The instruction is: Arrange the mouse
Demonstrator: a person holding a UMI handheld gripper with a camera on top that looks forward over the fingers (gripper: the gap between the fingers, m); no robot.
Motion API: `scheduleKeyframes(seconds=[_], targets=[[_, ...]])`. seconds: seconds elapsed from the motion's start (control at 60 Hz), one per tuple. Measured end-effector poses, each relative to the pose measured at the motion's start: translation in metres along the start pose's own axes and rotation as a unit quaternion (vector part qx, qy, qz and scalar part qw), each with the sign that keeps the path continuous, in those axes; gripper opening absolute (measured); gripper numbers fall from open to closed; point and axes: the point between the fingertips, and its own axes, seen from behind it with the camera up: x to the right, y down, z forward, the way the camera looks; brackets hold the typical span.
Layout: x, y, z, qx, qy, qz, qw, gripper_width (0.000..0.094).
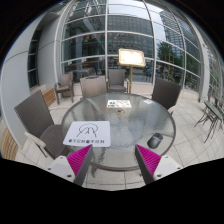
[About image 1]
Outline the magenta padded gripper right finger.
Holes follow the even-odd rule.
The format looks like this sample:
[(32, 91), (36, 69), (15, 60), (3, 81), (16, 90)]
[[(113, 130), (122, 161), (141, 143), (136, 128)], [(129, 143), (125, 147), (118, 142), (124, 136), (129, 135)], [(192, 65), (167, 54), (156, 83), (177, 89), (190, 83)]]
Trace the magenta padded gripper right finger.
[(169, 155), (160, 156), (140, 145), (135, 146), (135, 156), (145, 184), (182, 169), (182, 166)]

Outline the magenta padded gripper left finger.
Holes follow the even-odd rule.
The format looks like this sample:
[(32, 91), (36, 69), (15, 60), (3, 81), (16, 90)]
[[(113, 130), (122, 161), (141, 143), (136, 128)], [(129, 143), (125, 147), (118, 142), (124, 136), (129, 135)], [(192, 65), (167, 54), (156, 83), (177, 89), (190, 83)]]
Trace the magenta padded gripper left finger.
[(82, 186), (93, 156), (92, 145), (85, 146), (71, 155), (57, 157), (47, 171)]

